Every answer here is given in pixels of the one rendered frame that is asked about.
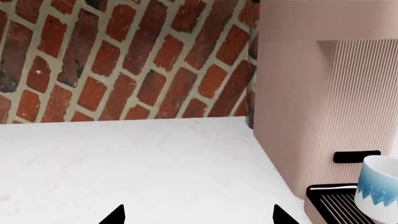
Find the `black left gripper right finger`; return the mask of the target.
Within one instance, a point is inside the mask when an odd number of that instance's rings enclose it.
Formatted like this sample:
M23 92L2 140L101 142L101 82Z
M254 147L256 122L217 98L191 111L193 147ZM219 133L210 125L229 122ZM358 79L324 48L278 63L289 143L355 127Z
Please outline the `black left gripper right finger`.
M299 224L299 222L278 205L274 205L273 222L274 224Z

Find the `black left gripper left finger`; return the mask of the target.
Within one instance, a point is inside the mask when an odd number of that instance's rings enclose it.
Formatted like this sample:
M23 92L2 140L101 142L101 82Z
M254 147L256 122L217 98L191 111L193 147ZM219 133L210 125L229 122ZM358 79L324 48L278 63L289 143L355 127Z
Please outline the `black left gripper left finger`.
M101 222L99 222L99 224L124 224L124 222L125 222L124 205L119 205Z

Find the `pink coffee machine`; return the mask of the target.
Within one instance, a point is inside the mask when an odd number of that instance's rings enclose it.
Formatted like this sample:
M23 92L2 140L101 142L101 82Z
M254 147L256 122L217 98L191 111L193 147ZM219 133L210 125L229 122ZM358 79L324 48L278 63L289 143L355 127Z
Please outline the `pink coffee machine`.
M305 202L398 133L398 0L261 0L254 135Z

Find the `black drip tray grate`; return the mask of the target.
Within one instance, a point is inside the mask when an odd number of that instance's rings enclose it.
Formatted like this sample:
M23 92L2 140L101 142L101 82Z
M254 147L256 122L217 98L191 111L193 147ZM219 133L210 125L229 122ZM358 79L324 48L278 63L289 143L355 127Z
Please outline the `black drip tray grate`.
M308 186L304 210L312 224L382 224L354 204L355 183Z

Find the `white and blue cup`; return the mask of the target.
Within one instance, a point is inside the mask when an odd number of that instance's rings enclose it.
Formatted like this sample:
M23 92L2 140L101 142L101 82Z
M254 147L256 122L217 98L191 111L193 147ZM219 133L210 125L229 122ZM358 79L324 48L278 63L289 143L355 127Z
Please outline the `white and blue cup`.
M354 196L357 208L383 224L398 224L398 159L364 158Z

